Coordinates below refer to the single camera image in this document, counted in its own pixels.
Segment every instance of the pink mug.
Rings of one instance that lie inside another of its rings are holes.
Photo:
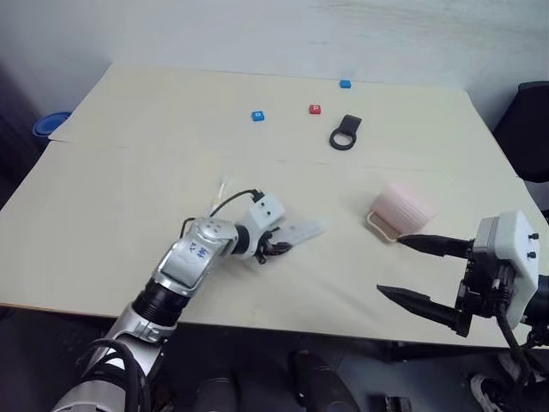
[[[406,186],[391,183],[371,204],[366,223],[394,242],[403,234],[418,232],[436,215],[429,203]]]

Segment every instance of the blue cube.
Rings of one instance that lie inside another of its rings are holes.
[[[263,112],[261,110],[258,110],[257,112],[252,112],[251,113],[251,119],[254,122],[261,122],[261,121],[265,120],[265,115],[263,114]]]
[[[350,80],[340,80],[340,88],[351,88]]]

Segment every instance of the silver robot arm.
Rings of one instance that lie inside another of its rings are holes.
[[[142,399],[142,393],[135,399],[136,388],[130,387],[130,369],[140,371],[142,391],[142,386],[158,369],[164,356],[162,347],[176,330],[181,312],[201,286],[204,276],[228,255],[256,256],[261,262],[257,253],[265,242],[264,235],[283,217],[282,204],[276,197],[267,195],[254,203],[244,219],[236,224],[213,217],[194,220],[189,231],[162,258],[145,288],[125,307],[106,334],[107,342],[94,343],[97,349],[81,383],[67,392],[52,412],[146,412],[147,399]],[[125,360],[129,363],[124,363],[124,358],[113,357],[119,346],[129,350],[127,358],[131,359]]]

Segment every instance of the red block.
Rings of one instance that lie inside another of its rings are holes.
[[[310,105],[309,106],[309,114],[320,114],[320,106],[319,105]]]

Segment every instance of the table surface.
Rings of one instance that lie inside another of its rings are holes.
[[[251,121],[255,110],[264,122]],[[362,124],[340,152],[328,137],[345,114]],[[180,222],[206,212],[222,175],[230,192],[274,193],[288,222],[322,219],[328,229],[261,267],[226,260],[183,321],[504,346],[494,319],[475,318],[464,339],[376,290],[411,288],[452,306],[465,269],[364,227],[389,182],[436,206],[424,233],[469,239],[483,217],[522,209],[547,246],[543,216],[462,91],[114,65],[52,139],[0,212],[4,304],[118,315]],[[247,207],[232,203],[220,217]],[[519,341],[527,331],[516,329]]]

